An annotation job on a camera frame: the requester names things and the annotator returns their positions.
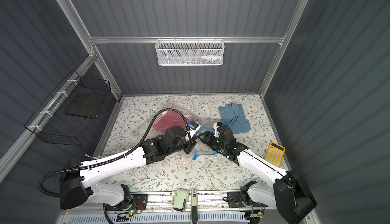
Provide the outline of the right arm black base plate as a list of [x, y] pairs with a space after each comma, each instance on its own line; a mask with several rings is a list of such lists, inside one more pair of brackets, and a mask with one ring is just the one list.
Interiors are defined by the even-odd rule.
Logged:
[[255, 203], [247, 194], [243, 194], [240, 191], [227, 192], [223, 200], [228, 203], [230, 208], [252, 208], [252, 207], [267, 207], [262, 203]]

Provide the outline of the blue tank top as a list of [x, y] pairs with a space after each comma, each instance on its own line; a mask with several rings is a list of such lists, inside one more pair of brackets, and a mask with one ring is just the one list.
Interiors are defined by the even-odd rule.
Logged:
[[234, 134], [248, 133], [251, 130], [241, 104], [231, 102], [225, 106], [219, 106], [218, 111], [222, 123], [227, 124]]

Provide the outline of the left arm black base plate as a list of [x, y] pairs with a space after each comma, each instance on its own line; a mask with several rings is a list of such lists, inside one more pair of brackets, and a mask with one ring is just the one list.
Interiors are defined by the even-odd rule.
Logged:
[[135, 194], [130, 199], [124, 199], [121, 203], [116, 206], [110, 206], [106, 204], [107, 211], [138, 211], [146, 210], [148, 202], [147, 194]]

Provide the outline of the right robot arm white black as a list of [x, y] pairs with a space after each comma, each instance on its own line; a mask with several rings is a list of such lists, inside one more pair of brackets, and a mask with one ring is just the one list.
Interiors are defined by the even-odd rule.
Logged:
[[289, 224], [300, 223], [317, 206], [299, 172], [284, 170], [262, 159], [238, 142], [227, 124], [217, 126], [214, 132], [206, 131], [198, 138], [212, 151], [248, 169], [265, 182], [262, 185], [259, 181], [251, 180], [240, 188], [239, 200], [244, 206], [264, 204], [272, 207]]

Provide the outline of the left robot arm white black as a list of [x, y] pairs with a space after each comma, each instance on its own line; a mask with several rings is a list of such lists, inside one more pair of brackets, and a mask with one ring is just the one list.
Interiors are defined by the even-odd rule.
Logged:
[[195, 135], [200, 126], [194, 122], [186, 131], [180, 126], [168, 128], [162, 136], [145, 140], [132, 153], [118, 153], [107, 159], [80, 162], [69, 161], [70, 166], [85, 166], [85, 170], [63, 173], [60, 179], [60, 207], [72, 209], [84, 203], [102, 203], [124, 207], [131, 200], [129, 187], [125, 184], [102, 184], [102, 179], [117, 173], [151, 165], [164, 160], [170, 154], [185, 151], [189, 154], [195, 145]]

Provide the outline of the clear vacuum bag blue zipper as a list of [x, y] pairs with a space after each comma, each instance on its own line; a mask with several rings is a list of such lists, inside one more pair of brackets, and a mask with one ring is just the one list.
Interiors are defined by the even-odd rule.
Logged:
[[[162, 134], [153, 138], [147, 138], [149, 132], [161, 122]], [[214, 154], [220, 152], [219, 138], [214, 132], [207, 130], [193, 119], [188, 119], [176, 108], [163, 108], [159, 110], [150, 120], [145, 133], [140, 141], [131, 149], [131, 152], [141, 148], [143, 159], [146, 164], [152, 164], [164, 160], [169, 155], [183, 151], [187, 155], [194, 149], [197, 141], [200, 140], [207, 145]]]

